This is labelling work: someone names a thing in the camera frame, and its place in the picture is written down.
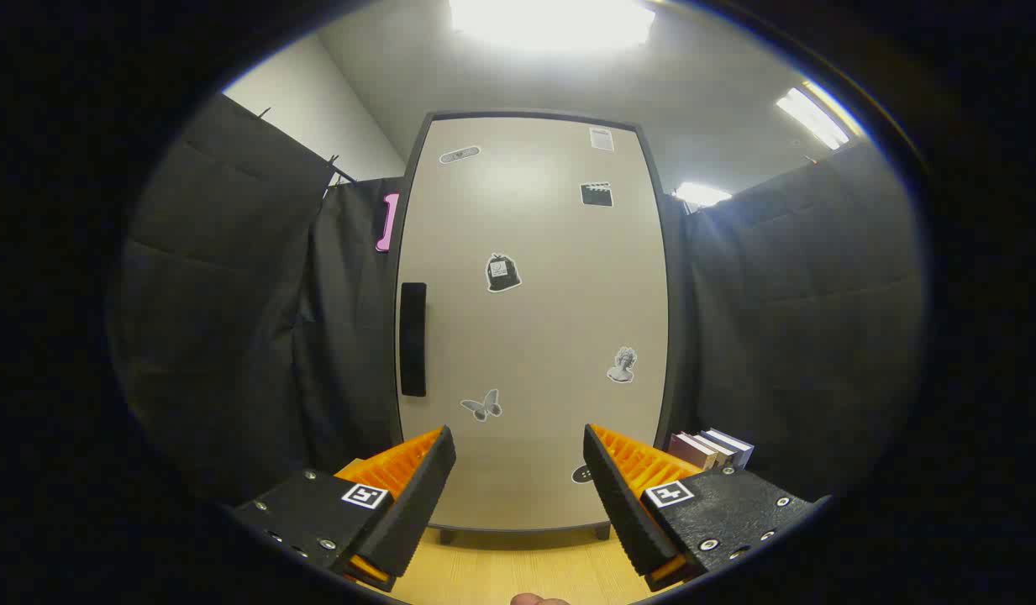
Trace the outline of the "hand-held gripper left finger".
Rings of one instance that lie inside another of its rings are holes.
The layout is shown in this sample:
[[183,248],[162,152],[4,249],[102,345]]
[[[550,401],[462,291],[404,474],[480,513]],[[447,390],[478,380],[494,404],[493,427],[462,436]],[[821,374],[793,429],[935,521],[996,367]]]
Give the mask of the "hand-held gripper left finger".
[[326,476],[303,470],[232,509],[250,532],[310,566],[393,590],[456,462],[440,426]]

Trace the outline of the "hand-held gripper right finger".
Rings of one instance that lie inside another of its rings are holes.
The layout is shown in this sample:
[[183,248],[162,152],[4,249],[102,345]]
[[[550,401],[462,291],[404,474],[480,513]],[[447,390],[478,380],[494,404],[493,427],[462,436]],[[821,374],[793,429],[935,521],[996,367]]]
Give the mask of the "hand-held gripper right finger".
[[592,423],[583,456],[623,551],[650,590],[762,554],[816,521],[833,499],[809,501],[736,465],[699,470]]

